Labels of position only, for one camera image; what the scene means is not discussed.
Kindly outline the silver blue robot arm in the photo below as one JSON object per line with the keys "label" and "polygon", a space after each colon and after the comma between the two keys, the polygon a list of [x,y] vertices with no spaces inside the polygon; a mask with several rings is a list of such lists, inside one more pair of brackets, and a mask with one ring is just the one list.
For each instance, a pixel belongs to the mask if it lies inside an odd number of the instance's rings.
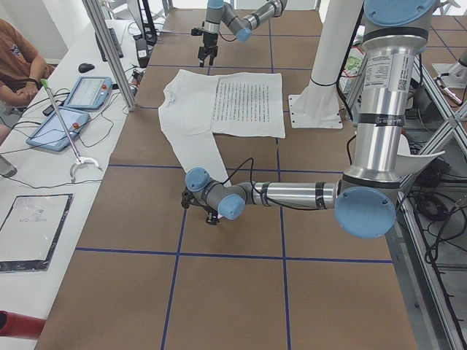
{"label": "silver blue robot arm", "polygon": [[227,187],[203,168],[185,177],[182,206],[207,211],[207,222],[236,219],[249,205],[294,210],[333,209],[339,225],[360,238],[391,230],[401,177],[398,148],[414,59],[428,41],[435,1],[365,1],[363,49],[367,63],[355,135],[347,142],[349,167],[337,183],[256,182]]}
{"label": "silver blue robot arm", "polygon": [[205,21],[200,28],[191,30],[192,36],[203,36],[203,45],[198,49],[200,67],[204,67],[206,58],[209,58],[209,65],[212,66],[217,57],[221,23],[224,23],[240,42],[246,42],[257,27],[270,18],[280,17],[286,6],[287,0],[267,1],[259,9],[240,18],[230,4],[221,0],[208,1]]}

